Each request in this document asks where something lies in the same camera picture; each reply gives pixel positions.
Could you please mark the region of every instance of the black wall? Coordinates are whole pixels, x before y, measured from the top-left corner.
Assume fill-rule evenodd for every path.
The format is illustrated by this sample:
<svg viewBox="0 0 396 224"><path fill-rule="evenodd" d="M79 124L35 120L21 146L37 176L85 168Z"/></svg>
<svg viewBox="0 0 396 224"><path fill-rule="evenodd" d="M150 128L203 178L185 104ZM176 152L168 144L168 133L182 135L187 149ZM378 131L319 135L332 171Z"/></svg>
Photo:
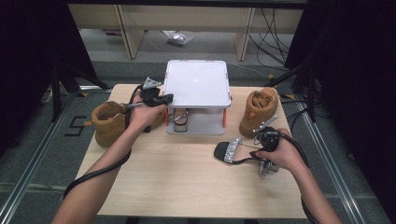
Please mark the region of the black wall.
<svg viewBox="0 0 396 224"><path fill-rule="evenodd" d="M57 63L96 75L66 2L3 0L0 11L1 156L33 119Z"/></svg>
<svg viewBox="0 0 396 224"><path fill-rule="evenodd" d="M318 73L330 115L396 222L396 6L350 1Z"/></svg>

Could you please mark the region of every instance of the white box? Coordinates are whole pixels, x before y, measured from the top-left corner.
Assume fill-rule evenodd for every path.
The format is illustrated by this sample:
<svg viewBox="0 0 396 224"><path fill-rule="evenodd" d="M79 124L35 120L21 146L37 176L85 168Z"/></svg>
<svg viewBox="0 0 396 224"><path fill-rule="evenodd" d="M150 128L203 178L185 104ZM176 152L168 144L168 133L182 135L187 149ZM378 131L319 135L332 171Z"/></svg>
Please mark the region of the white box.
<svg viewBox="0 0 396 224"><path fill-rule="evenodd" d="M174 94L168 114L175 108L188 108L188 130L174 131L174 122L166 122L168 133L225 133L225 108L231 105L227 66L222 61L170 61L166 68L163 94Z"/></svg>

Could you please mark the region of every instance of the metal stand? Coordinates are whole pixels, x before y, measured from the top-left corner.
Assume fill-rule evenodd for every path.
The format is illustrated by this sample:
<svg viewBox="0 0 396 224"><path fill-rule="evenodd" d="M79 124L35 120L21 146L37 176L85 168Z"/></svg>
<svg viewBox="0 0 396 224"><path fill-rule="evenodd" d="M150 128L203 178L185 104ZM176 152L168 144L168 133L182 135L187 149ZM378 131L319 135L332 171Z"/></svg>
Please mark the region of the metal stand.
<svg viewBox="0 0 396 224"><path fill-rule="evenodd" d="M106 83L87 75L86 73L77 69L73 65L65 64L65 63L57 63L57 65L54 66L51 74L51 85L52 85L52 96L53 96L52 121L55 121L58 118L62 110L61 89L59 87L60 82L62 82L67 92L80 91L80 87L76 82L74 75L78 77L82 77L102 89L105 90L112 89L111 86L108 86Z"/></svg>

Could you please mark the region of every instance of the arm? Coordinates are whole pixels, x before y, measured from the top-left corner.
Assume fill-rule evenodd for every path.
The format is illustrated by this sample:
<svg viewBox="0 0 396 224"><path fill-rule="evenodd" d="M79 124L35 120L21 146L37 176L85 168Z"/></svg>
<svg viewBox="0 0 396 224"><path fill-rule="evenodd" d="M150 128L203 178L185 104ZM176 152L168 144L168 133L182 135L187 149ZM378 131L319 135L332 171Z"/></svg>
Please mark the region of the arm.
<svg viewBox="0 0 396 224"><path fill-rule="evenodd" d="M304 164L297 149L286 139L280 138L274 152L259 151L257 156L274 162L279 167L285 168L294 176L309 212L318 223L341 223L329 202L321 192L315 178Z"/></svg>
<svg viewBox="0 0 396 224"><path fill-rule="evenodd" d="M134 102L141 100L137 95ZM165 105L155 107L141 105L136 107L132 111L129 127L86 174L108 167L124 158L131 150L139 134L165 108ZM119 170L120 167L75 186L62 202L52 223L91 223L105 202Z"/></svg>

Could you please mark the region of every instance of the hand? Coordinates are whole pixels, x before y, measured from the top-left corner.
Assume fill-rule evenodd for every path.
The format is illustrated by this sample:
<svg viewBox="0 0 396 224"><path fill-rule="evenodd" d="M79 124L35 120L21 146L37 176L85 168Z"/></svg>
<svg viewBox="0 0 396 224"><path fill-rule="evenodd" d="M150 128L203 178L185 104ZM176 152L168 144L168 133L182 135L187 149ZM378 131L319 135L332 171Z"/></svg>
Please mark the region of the hand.
<svg viewBox="0 0 396 224"><path fill-rule="evenodd" d="M140 97L140 91L138 91L134 97L133 103L141 101L142 98ZM154 107L139 105L132 110L129 126L135 126L144 129L151 125L158 115L161 114L165 109L166 105L158 105Z"/></svg>
<svg viewBox="0 0 396 224"><path fill-rule="evenodd" d="M288 130L278 129L280 133L291 136ZM299 152L288 140L279 137L279 143L274 152L258 151L256 156L270 160L279 167L292 171L297 166L304 165Z"/></svg>

